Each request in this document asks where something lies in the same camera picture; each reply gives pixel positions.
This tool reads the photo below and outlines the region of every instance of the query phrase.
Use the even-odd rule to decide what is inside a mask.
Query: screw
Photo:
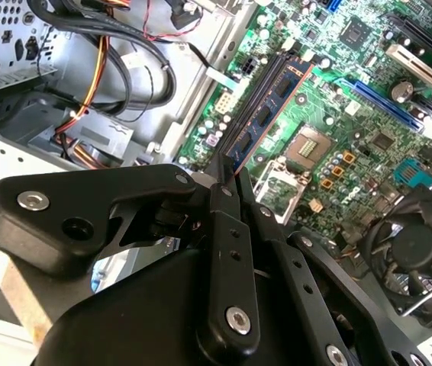
[[[182,174],[176,174],[176,178],[177,178],[178,181],[180,181],[181,183],[183,183],[185,185],[187,183],[189,183],[189,181],[187,180],[187,178],[184,175],[182,175]]]
[[[302,240],[302,242],[305,244],[305,246],[308,246],[308,247],[310,247],[310,248],[313,246],[312,241],[309,240],[307,237],[302,236],[302,237],[301,237],[301,240]]]
[[[345,355],[341,353],[340,349],[338,349],[334,345],[329,345],[328,347],[326,347],[326,354],[333,366],[348,366]]]
[[[260,212],[262,213],[263,216],[266,216],[266,217],[272,216],[272,213],[270,212],[270,210],[267,207],[261,207]]]
[[[226,310],[226,321],[232,330],[242,336],[250,332],[250,318],[239,307],[230,307]]]
[[[50,206],[50,200],[43,193],[26,191],[18,195],[18,203],[29,211],[43,211]]]
[[[424,366],[424,362],[416,355],[411,353],[411,360],[413,361],[415,366]]]
[[[226,187],[221,187],[221,190],[223,191],[224,194],[226,194],[227,196],[231,197],[233,196],[233,194],[231,193],[231,191],[226,188]]]

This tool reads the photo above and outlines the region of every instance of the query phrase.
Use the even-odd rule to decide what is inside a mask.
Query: fan
[[[432,192],[418,186],[374,222],[360,252],[398,313],[421,300],[432,290]],[[412,315],[432,326],[432,299]]]

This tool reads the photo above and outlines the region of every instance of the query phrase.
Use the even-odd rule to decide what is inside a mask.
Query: screw hole
[[[63,221],[62,231],[70,239],[86,241],[94,236],[94,227],[86,219],[72,217]]]
[[[230,252],[230,255],[231,255],[231,258],[233,258],[235,261],[237,261],[237,262],[241,261],[241,255],[236,250],[232,250]]]
[[[239,237],[240,237],[240,233],[239,233],[237,230],[235,230],[235,229],[231,229],[231,230],[230,230],[230,234],[231,234],[233,237],[235,237],[235,238],[239,238]]]
[[[312,289],[309,285],[305,284],[305,285],[303,286],[303,288],[305,289],[305,291],[306,291],[308,294],[312,294],[312,293],[313,293],[313,289]]]

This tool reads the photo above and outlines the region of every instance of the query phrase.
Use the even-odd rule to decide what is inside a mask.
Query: ram slot
[[[243,129],[230,148],[223,150],[233,159],[235,174],[244,167],[312,69],[311,63],[285,53],[285,62],[274,68],[276,72],[264,76],[266,81],[237,116],[238,126]]]

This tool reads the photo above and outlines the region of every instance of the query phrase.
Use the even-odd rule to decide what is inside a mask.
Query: black capacitor
[[[417,57],[422,57],[427,51],[418,44],[412,44],[409,50]]]
[[[409,47],[411,45],[411,38],[401,36],[398,39],[398,43],[403,47]]]

